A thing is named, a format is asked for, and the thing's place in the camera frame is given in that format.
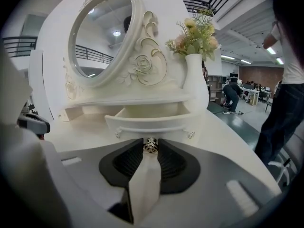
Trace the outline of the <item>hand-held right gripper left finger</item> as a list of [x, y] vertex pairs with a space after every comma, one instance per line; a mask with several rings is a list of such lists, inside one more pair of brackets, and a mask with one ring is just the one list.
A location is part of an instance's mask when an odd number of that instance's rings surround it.
[[143, 139], [131, 139], [91, 149], [61, 152], [68, 173], [104, 209], [121, 202], [128, 182], [143, 159]]

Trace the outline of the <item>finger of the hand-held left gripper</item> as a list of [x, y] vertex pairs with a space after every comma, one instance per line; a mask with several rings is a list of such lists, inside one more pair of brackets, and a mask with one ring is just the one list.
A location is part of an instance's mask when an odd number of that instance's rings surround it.
[[19, 127], [31, 130], [35, 134], [47, 134], [50, 132], [49, 122], [37, 114], [22, 113], [19, 115], [17, 123]]

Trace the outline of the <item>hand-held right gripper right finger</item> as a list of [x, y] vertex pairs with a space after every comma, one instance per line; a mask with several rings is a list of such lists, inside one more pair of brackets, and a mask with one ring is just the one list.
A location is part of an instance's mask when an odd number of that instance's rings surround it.
[[256, 177], [213, 152], [160, 139], [159, 161], [159, 228], [238, 227], [275, 197]]

